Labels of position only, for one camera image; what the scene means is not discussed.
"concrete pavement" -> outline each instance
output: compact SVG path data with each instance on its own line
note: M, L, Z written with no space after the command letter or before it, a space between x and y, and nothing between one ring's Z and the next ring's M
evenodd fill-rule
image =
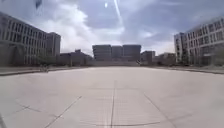
M142 67L7 76L0 113L7 128L222 128L223 78Z

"white cloud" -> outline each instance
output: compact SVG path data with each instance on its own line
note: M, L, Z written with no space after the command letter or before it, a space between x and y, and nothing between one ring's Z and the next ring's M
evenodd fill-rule
M53 31L62 36L62 52L82 49L84 52L92 54L93 44L121 44L119 36L124 31L123 27L90 28L85 24L88 16L80 11L76 4L58 3L58 7L54 11L52 19L42 19L36 25L47 32Z
M152 32L147 32L147 31L141 31L139 33L139 37L140 38L149 38L152 37L153 35L155 35L156 33L152 33Z

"tiled ground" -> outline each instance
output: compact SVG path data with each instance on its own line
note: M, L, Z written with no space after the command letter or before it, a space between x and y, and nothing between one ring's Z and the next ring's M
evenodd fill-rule
M141 67L0 77L0 114L7 128L223 128L223 78Z

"cloud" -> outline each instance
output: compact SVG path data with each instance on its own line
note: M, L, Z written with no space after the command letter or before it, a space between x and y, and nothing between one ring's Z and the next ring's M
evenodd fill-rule
M92 54L92 44L141 44L157 53L173 50L173 35L224 13L223 0L5 0L0 11L46 32L62 36L61 51L81 48Z

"facade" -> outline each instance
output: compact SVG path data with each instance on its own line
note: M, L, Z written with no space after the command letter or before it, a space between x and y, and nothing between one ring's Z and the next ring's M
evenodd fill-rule
M61 36L51 32L47 35L47 55L57 56L60 54Z
M92 48L96 61L110 61L112 59L111 45L94 45Z
M155 58L155 51L144 51L141 53L141 63L143 65L153 65Z
M112 46L112 59L115 61L122 60L123 56L123 47L122 46Z
M175 41L175 55L176 63L186 65L188 64L188 50L186 34L179 33L174 36Z
M156 57L156 63L164 66L174 66L176 64L175 53L163 53Z
M57 57L57 63L63 66L88 66L92 65L92 61L93 58L81 52L81 50L75 50L75 52L71 53L61 53Z
M0 12L0 43L14 47L10 56L11 60L15 58L17 53L20 53L21 56L19 59L22 61L22 65L39 64L41 61L40 58L45 58L47 56L47 48L50 48L47 45L49 35L51 33L48 34L21 20ZM56 50L52 51L60 52L60 46L58 49L58 45L60 45L58 37L56 42Z
M123 45L123 60L140 61L141 45Z
M190 64L209 65L213 63L214 54L217 49L224 46L224 17L214 18L193 29L185 32L183 35L186 40L182 43L187 44L187 57ZM175 39L175 48L177 48L177 36Z
M140 61L141 45L94 45L93 54L96 61Z

